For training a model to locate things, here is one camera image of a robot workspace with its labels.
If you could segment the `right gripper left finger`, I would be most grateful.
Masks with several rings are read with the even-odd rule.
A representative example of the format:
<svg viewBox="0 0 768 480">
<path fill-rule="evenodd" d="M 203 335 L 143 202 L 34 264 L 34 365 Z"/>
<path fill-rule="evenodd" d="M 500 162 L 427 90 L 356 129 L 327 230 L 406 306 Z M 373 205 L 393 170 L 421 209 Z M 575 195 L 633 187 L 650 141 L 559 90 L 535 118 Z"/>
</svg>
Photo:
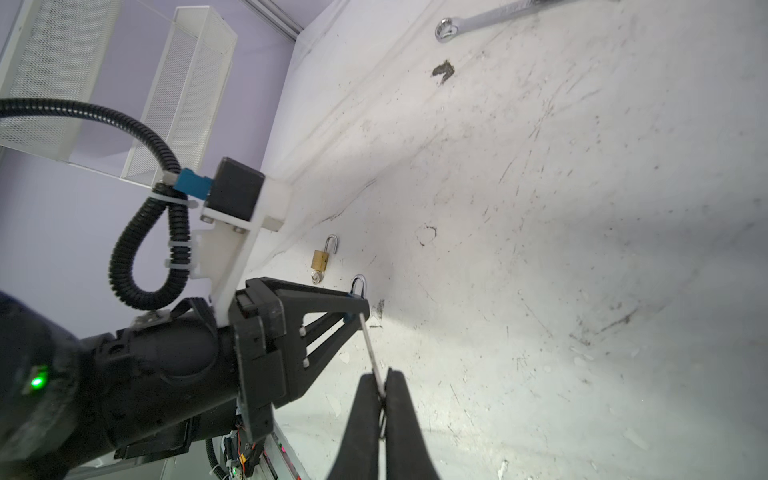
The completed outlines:
<svg viewBox="0 0 768 480">
<path fill-rule="evenodd" d="M 360 378 L 336 460 L 328 480 L 379 478 L 382 400 L 373 374 Z"/>
</svg>

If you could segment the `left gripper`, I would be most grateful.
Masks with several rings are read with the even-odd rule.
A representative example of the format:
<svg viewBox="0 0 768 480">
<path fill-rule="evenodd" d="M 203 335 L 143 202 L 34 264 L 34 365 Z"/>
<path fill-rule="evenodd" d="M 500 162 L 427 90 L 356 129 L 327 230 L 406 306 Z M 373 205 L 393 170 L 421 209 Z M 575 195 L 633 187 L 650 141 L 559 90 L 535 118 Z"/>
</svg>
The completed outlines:
<svg viewBox="0 0 768 480">
<path fill-rule="evenodd" d="M 326 313 L 308 325 L 288 323 L 283 311 Z M 238 404 L 248 438 L 261 441 L 274 429 L 273 406 L 301 398 L 360 329 L 369 302 L 349 292 L 269 277 L 245 281 L 229 309 L 239 369 Z"/>
</svg>

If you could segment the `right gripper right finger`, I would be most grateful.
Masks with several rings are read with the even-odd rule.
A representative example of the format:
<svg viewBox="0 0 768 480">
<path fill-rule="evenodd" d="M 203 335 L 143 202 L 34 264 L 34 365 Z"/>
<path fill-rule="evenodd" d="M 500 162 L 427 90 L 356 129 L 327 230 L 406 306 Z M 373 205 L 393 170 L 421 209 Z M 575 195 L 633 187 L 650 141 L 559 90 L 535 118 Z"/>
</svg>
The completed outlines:
<svg viewBox="0 0 768 480">
<path fill-rule="evenodd" d="M 439 479 L 418 423 L 405 375 L 401 371 L 389 369 L 385 394 L 386 478 Z"/>
</svg>

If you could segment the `blue padlock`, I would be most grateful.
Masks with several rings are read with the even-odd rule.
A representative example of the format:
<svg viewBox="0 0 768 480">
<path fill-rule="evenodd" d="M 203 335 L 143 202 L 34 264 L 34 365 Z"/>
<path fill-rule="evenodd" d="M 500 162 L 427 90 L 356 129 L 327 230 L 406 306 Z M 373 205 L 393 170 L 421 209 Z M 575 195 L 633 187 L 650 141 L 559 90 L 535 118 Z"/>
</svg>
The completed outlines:
<svg viewBox="0 0 768 480">
<path fill-rule="evenodd" d="M 346 323 L 361 323 L 367 320 L 368 314 L 370 313 L 370 305 L 366 299 L 366 290 L 367 280 L 365 276 L 362 274 L 355 275 L 351 283 L 350 295 L 362 299 L 366 307 L 359 313 L 348 313 L 345 316 Z"/>
</svg>

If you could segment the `brass padlock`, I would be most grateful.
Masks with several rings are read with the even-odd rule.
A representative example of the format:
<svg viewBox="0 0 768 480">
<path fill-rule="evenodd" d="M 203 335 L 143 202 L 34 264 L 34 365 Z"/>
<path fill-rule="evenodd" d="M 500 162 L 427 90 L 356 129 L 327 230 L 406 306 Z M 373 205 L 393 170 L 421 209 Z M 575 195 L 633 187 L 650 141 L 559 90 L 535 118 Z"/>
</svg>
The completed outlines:
<svg viewBox="0 0 768 480">
<path fill-rule="evenodd" d="M 315 285 L 320 284 L 325 276 L 330 257 L 338 251 L 339 238 L 335 234 L 327 237 L 322 250 L 315 250 L 311 261 L 311 280 Z"/>
</svg>

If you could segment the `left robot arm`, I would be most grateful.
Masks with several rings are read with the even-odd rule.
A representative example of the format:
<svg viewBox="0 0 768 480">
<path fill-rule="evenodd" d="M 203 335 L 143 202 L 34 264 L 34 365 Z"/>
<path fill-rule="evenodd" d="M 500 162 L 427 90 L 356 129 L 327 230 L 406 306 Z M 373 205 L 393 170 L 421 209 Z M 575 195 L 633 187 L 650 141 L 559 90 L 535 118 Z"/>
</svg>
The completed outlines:
<svg viewBox="0 0 768 480">
<path fill-rule="evenodd" d="M 61 479 L 218 407 L 247 437 L 273 432 L 368 318 L 366 299 L 271 278 L 238 290 L 219 325 L 201 298 L 115 334 L 79 339 L 1 299 L 1 475 Z"/>
</svg>

